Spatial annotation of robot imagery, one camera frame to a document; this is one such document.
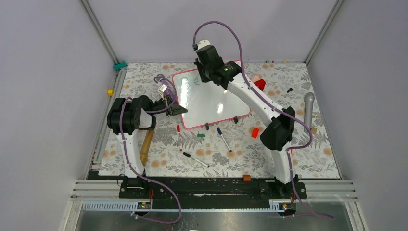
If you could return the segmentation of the pink framed whiteboard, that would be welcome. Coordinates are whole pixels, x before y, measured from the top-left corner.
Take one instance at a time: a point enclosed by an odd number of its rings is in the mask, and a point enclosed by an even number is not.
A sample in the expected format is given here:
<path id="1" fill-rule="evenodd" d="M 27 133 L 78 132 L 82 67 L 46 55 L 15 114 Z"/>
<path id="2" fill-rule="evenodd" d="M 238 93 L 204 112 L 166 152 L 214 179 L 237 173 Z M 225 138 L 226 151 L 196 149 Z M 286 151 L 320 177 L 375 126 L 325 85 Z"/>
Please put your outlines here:
<path id="1" fill-rule="evenodd" d="M 247 116 L 251 112 L 247 104 L 221 86 L 202 83 L 197 69 L 175 73 L 172 82 L 178 104 L 188 110 L 181 114 L 186 129 Z"/>

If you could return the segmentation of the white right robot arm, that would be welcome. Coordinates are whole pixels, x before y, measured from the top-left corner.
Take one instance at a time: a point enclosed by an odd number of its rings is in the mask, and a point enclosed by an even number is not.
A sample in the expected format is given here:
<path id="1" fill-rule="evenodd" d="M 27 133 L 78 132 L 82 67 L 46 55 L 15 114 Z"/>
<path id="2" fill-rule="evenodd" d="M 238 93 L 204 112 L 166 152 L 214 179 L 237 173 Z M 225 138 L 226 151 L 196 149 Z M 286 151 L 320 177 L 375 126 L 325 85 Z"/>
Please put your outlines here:
<path id="1" fill-rule="evenodd" d="M 276 192 L 282 198 L 288 198 L 295 192 L 295 174 L 289 157 L 284 150 L 293 138 L 295 111 L 291 107 L 283 108 L 270 99 L 259 87 L 250 81 L 243 63 L 224 62 L 215 46 L 193 45 L 197 58 L 200 78 L 203 82 L 212 82 L 241 99 L 254 111 L 265 125 L 260 135 L 262 144 L 271 151 L 275 165 Z"/>

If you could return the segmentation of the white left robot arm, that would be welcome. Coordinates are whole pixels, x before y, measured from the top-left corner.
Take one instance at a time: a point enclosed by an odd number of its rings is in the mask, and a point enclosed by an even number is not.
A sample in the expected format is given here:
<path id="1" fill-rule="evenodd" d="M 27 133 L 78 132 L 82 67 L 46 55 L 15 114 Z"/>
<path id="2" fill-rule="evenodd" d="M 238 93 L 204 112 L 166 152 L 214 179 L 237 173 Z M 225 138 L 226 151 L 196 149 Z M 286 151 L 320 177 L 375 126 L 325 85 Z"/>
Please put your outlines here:
<path id="1" fill-rule="evenodd" d="M 176 116 L 187 112 L 188 109 L 179 105 L 171 96 L 157 101 L 152 101 L 146 95 L 114 100 L 107 114 L 107 126 L 119 140 L 125 162 L 125 176 L 136 178 L 144 173 L 137 131 L 153 131 L 156 127 L 156 114 Z"/>

